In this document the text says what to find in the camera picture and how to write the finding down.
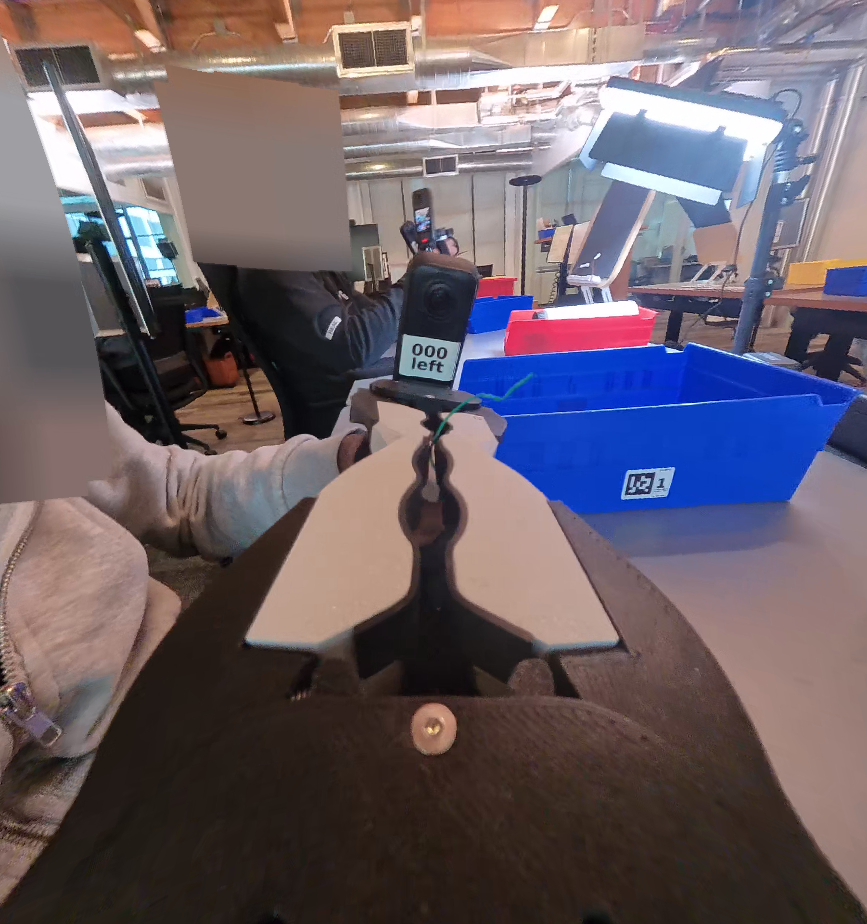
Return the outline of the wooden table black legs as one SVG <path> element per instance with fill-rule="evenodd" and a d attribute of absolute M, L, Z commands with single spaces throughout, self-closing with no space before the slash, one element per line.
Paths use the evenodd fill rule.
<path fill-rule="evenodd" d="M 867 297 L 830 295 L 820 287 L 791 287 L 774 292 L 764 305 L 791 311 L 787 359 L 826 380 L 836 382 L 845 374 L 861 384 L 866 382 L 851 348 L 856 340 L 867 341 Z"/>
<path fill-rule="evenodd" d="M 633 286 L 629 296 L 656 312 L 650 341 L 682 349 L 687 344 L 731 352 L 740 314 L 743 286 L 718 282 Z"/>

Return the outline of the black light stand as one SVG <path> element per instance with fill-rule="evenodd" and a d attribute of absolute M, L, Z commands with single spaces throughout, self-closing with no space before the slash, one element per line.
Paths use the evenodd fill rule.
<path fill-rule="evenodd" d="M 771 184 L 763 204 L 751 271 L 744 285 L 732 343 L 732 352 L 740 356 L 752 351 L 763 317 L 764 302 L 777 284 L 772 254 L 782 211 L 805 191 L 809 173 L 802 173 L 802 170 L 811 168 L 817 160 L 816 154 L 802 155 L 799 152 L 800 146 L 809 138 L 805 124 L 797 114 L 802 94 L 798 90 L 778 90 L 773 100 L 779 102 L 785 95 L 794 95 L 797 101 L 774 143 Z"/>

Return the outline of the silver air duct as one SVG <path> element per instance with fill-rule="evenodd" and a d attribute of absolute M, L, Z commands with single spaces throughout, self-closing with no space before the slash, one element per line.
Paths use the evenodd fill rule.
<path fill-rule="evenodd" d="M 462 89 L 501 81 L 543 82 L 592 78 L 628 71 L 641 62 L 642 43 L 616 45 L 610 29 L 571 33 L 519 34 L 462 40 L 413 41 L 413 72 L 386 77 L 340 78 L 332 42 L 288 45 L 254 52 L 163 53 L 155 59 L 109 63 L 107 80 L 123 92 L 138 91 L 182 67 L 202 72 L 286 80 L 315 87 L 340 87 L 343 94 L 388 89 Z"/>

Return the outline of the blue yellow crates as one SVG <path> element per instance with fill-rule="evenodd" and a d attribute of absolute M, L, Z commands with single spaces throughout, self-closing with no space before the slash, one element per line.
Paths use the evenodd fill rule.
<path fill-rule="evenodd" d="M 792 263 L 785 287 L 820 289 L 823 294 L 867 297 L 867 263 L 817 260 Z"/>

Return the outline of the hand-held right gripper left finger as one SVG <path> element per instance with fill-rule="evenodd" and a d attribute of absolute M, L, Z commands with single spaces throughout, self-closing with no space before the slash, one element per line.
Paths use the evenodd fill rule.
<path fill-rule="evenodd" d="M 415 555 L 401 506 L 418 481 L 422 441 L 402 436 L 320 492 L 247 630 L 248 645 L 341 651 L 358 626 L 407 599 Z"/>

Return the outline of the person's grey hoodie torso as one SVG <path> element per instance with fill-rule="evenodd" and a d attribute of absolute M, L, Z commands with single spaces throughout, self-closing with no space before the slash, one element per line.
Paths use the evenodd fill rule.
<path fill-rule="evenodd" d="M 82 499 L 0 505 L 0 905 L 52 839 L 180 602 L 137 539 Z"/>

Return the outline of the black office chair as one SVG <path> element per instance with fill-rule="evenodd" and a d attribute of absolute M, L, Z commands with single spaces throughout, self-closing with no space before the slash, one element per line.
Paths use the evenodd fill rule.
<path fill-rule="evenodd" d="M 148 294 L 158 335 L 141 338 L 172 410 L 185 409 L 208 389 L 198 351 L 189 345 L 185 311 L 196 307 L 199 292 L 179 284 L 152 286 Z M 162 444 L 164 431 L 151 392 L 125 333 L 94 339 L 106 401 L 132 429 L 150 442 Z"/>

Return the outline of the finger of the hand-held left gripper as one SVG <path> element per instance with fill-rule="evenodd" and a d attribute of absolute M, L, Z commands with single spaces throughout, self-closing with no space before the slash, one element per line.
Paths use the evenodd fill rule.
<path fill-rule="evenodd" d="M 452 461 L 475 457 L 493 459 L 498 441 L 485 418 L 465 412 L 452 416 L 442 432 L 442 447 Z"/>
<path fill-rule="evenodd" d="M 422 410 L 398 403 L 377 403 L 376 416 L 370 427 L 370 453 L 373 455 L 402 442 L 416 450 L 427 438 L 427 415 Z"/>

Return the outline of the LED light panel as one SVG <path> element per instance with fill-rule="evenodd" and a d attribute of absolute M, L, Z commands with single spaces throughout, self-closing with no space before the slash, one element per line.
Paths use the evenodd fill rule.
<path fill-rule="evenodd" d="M 733 192 L 787 121 L 775 100 L 611 77 L 580 154 L 588 170 L 676 199 L 714 206 Z"/>

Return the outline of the black panel wooden rim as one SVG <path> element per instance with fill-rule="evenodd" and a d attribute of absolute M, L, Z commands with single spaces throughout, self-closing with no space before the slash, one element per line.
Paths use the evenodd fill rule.
<path fill-rule="evenodd" d="M 588 302 L 592 290 L 610 301 L 611 284 L 627 264 L 655 192 L 612 181 L 583 243 L 573 249 L 566 271 L 566 289 L 578 289 Z"/>

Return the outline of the white oblong object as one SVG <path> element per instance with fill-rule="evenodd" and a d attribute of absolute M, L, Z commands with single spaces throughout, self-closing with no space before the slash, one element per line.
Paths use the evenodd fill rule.
<path fill-rule="evenodd" d="M 544 306 L 533 312 L 534 320 L 566 321 L 638 317 L 635 301 L 585 303 Z"/>

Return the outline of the person's left forearm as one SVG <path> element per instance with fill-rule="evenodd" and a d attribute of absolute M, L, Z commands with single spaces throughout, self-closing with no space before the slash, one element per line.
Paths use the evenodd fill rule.
<path fill-rule="evenodd" d="M 215 561 L 249 548 L 341 473 L 340 439 L 300 435 L 252 452 L 205 456 L 144 439 L 105 403 L 112 469 L 84 501 L 105 521 L 175 557 Z"/>

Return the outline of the black floor lamp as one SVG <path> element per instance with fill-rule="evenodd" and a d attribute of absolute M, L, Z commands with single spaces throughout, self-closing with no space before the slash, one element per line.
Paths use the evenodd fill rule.
<path fill-rule="evenodd" d="M 520 295 L 527 293 L 527 254 L 529 247 L 529 202 L 530 191 L 538 186 L 543 177 L 538 173 L 528 173 L 513 177 L 509 180 L 509 186 L 520 191 L 520 261 L 518 282 L 520 286 Z"/>

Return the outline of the black boom pole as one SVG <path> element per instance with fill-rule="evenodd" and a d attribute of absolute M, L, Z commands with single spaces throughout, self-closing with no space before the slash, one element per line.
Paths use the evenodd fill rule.
<path fill-rule="evenodd" d="M 159 333 L 154 310 L 145 280 L 131 253 L 119 221 L 116 203 L 109 192 L 102 169 L 97 161 L 80 118 L 74 112 L 64 89 L 60 70 L 54 58 L 47 57 L 42 64 L 49 86 L 54 93 L 66 129 L 74 143 L 81 165 L 93 191 L 93 198 L 103 218 L 107 235 L 115 248 L 127 280 L 127 290 L 134 304 L 139 329 L 150 337 Z"/>

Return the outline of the blue plastic bin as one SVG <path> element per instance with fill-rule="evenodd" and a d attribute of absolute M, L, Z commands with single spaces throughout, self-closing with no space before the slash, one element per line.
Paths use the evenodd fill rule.
<path fill-rule="evenodd" d="M 690 344 L 472 359 L 497 459 L 577 514 L 787 502 L 857 390 Z"/>
<path fill-rule="evenodd" d="M 510 316 L 532 310 L 533 295 L 497 295 L 475 299 L 469 317 L 468 334 L 487 334 L 507 329 Z"/>

